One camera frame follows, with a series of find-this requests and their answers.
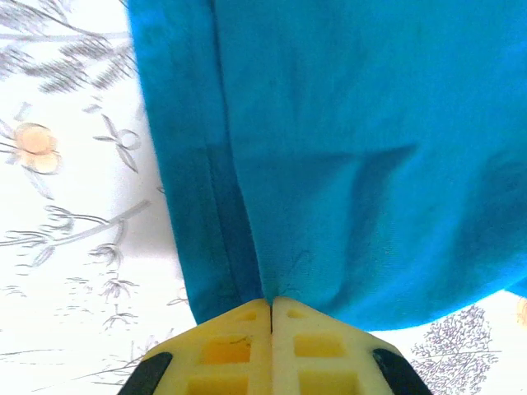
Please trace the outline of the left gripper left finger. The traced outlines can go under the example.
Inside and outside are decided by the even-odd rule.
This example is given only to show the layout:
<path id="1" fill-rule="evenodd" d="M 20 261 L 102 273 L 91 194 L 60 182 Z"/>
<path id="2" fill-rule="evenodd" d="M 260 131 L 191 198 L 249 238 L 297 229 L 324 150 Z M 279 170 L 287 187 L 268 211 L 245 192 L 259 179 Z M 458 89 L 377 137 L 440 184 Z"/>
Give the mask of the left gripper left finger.
<path id="1" fill-rule="evenodd" d="M 121 394 L 270 394 L 271 309 L 252 300 L 154 346 Z"/>

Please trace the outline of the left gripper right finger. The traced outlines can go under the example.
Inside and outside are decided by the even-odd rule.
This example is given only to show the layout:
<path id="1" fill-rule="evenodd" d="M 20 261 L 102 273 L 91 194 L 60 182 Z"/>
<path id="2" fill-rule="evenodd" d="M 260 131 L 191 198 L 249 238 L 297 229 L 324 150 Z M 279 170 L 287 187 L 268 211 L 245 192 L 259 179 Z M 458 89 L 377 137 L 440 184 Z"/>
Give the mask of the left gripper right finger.
<path id="1" fill-rule="evenodd" d="M 293 299 L 277 297 L 272 312 L 274 394 L 431 393 L 388 342 Z"/>

